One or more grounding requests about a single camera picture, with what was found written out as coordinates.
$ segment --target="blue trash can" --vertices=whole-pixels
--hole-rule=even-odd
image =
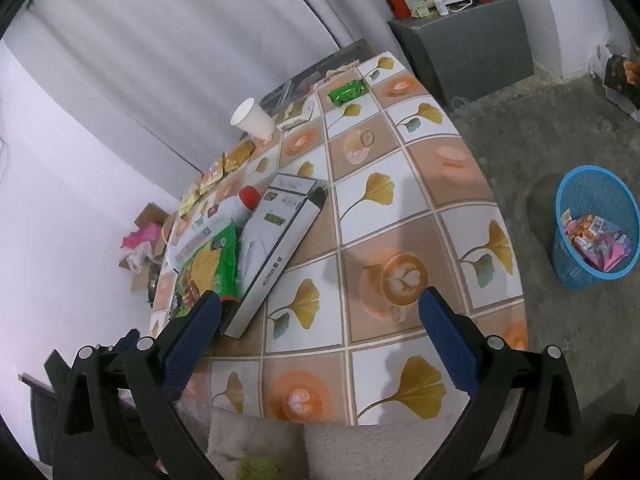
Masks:
[[[631,241],[631,254],[610,272],[589,266],[564,235],[561,215],[571,209],[572,218],[587,213],[601,216],[618,225]],[[622,278],[638,261],[640,213],[628,187],[610,171],[599,166],[579,166],[567,173],[556,193],[556,237],[552,263],[556,276],[567,287],[579,289],[600,280]]]

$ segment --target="red thermos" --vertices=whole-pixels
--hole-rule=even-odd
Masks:
[[[402,20],[403,18],[409,18],[411,16],[411,10],[406,4],[405,0],[386,0],[391,7],[391,11],[394,14],[396,20]]]

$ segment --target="green wrapper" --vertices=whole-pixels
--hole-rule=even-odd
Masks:
[[[205,290],[213,290],[220,300],[237,300],[236,247],[238,235],[228,225],[199,248],[184,264],[176,281],[176,314],[184,316]]]
[[[364,82],[364,79],[356,79],[356,81],[351,81],[346,85],[342,85],[340,88],[331,90],[328,95],[334,105],[340,106],[348,103],[349,101],[353,101],[355,98],[366,94],[368,91],[369,89],[367,88],[367,84]]]

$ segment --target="gray floor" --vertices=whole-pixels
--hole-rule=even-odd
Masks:
[[[545,75],[452,114],[494,191],[524,285],[532,349],[556,344],[570,366],[588,440],[609,413],[640,404],[640,266],[584,291],[564,288],[548,251],[561,177],[582,164],[617,174],[640,198],[640,124],[588,76]]]

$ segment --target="paper cup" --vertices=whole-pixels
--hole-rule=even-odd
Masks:
[[[260,108],[253,97],[244,101],[231,116],[231,125],[246,131],[252,137],[268,140],[276,129],[275,121]]]

